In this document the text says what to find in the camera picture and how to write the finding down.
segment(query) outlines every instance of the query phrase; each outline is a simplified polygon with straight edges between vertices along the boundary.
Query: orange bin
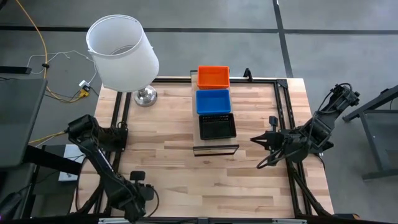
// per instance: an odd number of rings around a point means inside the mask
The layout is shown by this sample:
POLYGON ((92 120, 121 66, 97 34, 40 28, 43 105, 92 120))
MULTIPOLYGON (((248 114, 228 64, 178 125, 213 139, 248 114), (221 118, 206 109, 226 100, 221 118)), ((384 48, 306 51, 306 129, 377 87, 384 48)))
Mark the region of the orange bin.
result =
POLYGON ((198 88, 200 90, 218 90, 229 87, 228 66, 198 67, 198 88))

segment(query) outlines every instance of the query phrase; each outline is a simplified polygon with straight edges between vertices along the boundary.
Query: black bin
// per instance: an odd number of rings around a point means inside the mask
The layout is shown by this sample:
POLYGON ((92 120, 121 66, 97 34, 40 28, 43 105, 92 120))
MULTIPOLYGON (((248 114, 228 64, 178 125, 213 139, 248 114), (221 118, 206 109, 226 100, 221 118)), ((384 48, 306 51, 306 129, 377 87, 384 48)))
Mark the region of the black bin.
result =
POLYGON ((224 139, 236 137, 234 114, 200 115, 200 139, 224 139))

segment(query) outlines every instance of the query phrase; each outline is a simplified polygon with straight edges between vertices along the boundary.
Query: white lamp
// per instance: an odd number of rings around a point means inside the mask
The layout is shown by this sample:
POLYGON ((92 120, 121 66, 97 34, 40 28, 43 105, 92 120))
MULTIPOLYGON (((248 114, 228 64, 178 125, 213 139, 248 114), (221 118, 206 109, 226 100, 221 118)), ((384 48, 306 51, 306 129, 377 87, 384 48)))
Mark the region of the white lamp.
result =
POLYGON ((157 93, 149 84, 159 72, 159 60, 135 18, 103 17, 90 27, 86 41, 105 88, 134 92, 140 106, 156 102, 157 93))

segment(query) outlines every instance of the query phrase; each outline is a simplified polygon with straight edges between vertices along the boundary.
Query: plastic tray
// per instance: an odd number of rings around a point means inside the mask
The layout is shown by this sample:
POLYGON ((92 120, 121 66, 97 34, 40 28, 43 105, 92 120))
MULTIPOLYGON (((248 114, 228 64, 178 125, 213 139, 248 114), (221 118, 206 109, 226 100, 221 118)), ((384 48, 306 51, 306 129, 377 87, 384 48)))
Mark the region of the plastic tray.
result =
POLYGON ((223 139, 236 137, 234 114, 200 115, 200 139, 223 139))
POLYGON ((198 88, 200 90, 219 90, 229 87, 228 66, 198 67, 198 88))
POLYGON ((199 115, 231 112, 229 90, 197 90, 196 97, 199 115))

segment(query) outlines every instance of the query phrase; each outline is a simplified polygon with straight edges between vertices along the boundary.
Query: white cable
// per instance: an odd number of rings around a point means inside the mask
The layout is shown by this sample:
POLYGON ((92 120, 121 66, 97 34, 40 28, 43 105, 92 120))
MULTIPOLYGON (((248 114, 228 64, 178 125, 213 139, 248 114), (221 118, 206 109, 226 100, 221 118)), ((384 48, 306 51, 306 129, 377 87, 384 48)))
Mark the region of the white cable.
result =
MULTIPOLYGON (((89 57, 87 57, 86 55, 77 52, 76 50, 71 50, 71 51, 68 51, 68 52, 47 53, 47 55, 55 54, 52 58, 50 58, 50 60, 48 60, 47 63, 49 63, 51 60, 53 60, 53 59, 54 59, 56 56, 58 56, 59 54, 63 54, 67 59, 70 59, 70 57, 69 57, 67 54, 68 54, 68 53, 72 53, 72 52, 74 52, 74 53, 76 53, 76 54, 78 54, 78 55, 81 55, 81 56, 83 56, 84 58, 86 58, 87 60, 93 62, 95 73, 94 73, 93 77, 91 78, 91 80, 88 82, 88 84, 90 84, 90 83, 94 80, 95 76, 96 76, 97 73, 98 73, 98 72, 97 72, 97 68, 96 68, 96 66, 95 66, 95 62, 94 62, 92 59, 90 59, 89 57)), ((30 60, 32 60, 33 57, 44 57, 44 56, 45 56, 45 55, 32 55, 32 56, 30 56, 30 57, 29 57, 29 60, 27 61, 26 67, 29 67, 30 60)), ((32 74, 35 74, 35 75, 38 75, 38 74, 41 74, 42 72, 44 72, 44 68, 43 68, 40 72, 31 72, 31 73, 32 73, 32 74)))
POLYGON ((35 146, 35 147, 39 147, 39 146, 43 145, 44 143, 48 142, 49 140, 51 140, 51 139, 53 139, 53 138, 55 138, 55 137, 57 137, 57 136, 52 136, 52 137, 48 138, 47 140, 43 141, 42 143, 38 144, 38 145, 35 146))

